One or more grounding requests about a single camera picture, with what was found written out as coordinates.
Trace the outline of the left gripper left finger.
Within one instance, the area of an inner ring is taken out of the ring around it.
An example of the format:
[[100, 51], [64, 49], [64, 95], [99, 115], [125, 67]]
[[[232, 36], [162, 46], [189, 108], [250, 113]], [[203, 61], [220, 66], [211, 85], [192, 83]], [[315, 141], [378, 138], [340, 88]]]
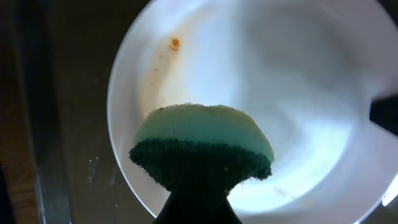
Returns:
[[170, 194], [163, 209], [152, 224], [183, 224], [186, 221], [187, 217], [178, 198], [174, 194]]

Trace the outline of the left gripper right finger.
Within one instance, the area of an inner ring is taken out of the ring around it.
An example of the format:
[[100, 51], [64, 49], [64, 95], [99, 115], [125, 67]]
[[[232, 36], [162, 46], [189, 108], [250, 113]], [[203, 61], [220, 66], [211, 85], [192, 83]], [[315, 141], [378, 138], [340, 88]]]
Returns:
[[223, 203], [215, 212], [214, 222], [216, 224], [243, 224], [235, 214], [227, 198], [223, 200]]

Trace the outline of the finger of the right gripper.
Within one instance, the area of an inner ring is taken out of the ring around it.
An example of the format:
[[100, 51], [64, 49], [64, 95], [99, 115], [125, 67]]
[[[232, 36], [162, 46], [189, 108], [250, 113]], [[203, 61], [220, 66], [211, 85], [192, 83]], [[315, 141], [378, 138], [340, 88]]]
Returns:
[[373, 101], [369, 119], [394, 135], [398, 135], [398, 96]]

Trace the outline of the green scrubbing sponge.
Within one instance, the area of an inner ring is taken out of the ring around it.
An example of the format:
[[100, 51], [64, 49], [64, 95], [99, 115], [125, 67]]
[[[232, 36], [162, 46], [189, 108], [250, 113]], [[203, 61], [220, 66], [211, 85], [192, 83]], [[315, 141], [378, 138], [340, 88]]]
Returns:
[[271, 176], [274, 152], [255, 121], [227, 106], [173, 105], [152, 111], [129, 158], [168, 191], [214, 199]]

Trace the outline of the white plate top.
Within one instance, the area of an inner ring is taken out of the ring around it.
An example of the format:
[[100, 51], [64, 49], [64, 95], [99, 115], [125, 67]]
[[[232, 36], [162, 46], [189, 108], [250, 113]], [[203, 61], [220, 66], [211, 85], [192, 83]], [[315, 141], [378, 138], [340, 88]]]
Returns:
[[128, 152], [152, 110], [227, 105], [274, 150], [272, 175], [229, 195], [244, 223], [354, 223], [397, 174], [397, 138], [369, 120], [397, 93], [397, 26], [376, 1], [151, 1], [117, 52], [109, 136], [141, 205], [168, 192]]

